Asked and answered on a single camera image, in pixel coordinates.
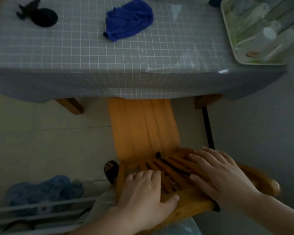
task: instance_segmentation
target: wooden table leg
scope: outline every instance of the wooden table leg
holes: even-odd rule
[[[195,109],[201,109],[204,106],[219,100],[222,97],[221,94],[202,95],[195,97]]]
[[[83,114],[84,108],[75,98],[56,99],[55,101],[70,111],[72,114]]]

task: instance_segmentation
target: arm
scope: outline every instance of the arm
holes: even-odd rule
[[[140,171],[129,175],[124,183],[120,201],[100,219],[70,235],[133,235],[152,229],[164,221],[176,208],[179,196],[160,202],[161,172]]]
[[[190,178],[221,207],[241,211],[276,235],[294,234],[294,209],[260,193],[226,153],[203,147],[190,155],[211,179]]]

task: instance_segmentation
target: hand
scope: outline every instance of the hand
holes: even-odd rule
[[[152,229],[173,212],[180,199],[174,195],[161,203],[160,196],[161,172],[140,171],[126,178],[116,210],[129,218],[134,233]]]
[[[197,175],[190,178],[221,207],[244,210],[262,195],[228,154],[206,147],[196,153],[200,156],[190,157],[207,173],[212,185]]]

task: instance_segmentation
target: black baseboard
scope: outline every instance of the black baseboard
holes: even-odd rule
[[[203,117],[204,117],[204,124],[205,124],[206,134],[207,134],[208,146],[211,149],[214,149],[214,143],[213,143],[213,138],[212,138],[212,132],[211,132],[211,127],[210,127],[210,121],[209,121],[207,107],[204,106],[202,108],[202,111],[203,111]]]

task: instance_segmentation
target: person's left hand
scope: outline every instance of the person's left hand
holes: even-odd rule
[[[126,178],[116,210],[128,216],[136,233],[152,229],[164,221],[176,208],[179,196],[160,202],[161,172],[140,171]]]

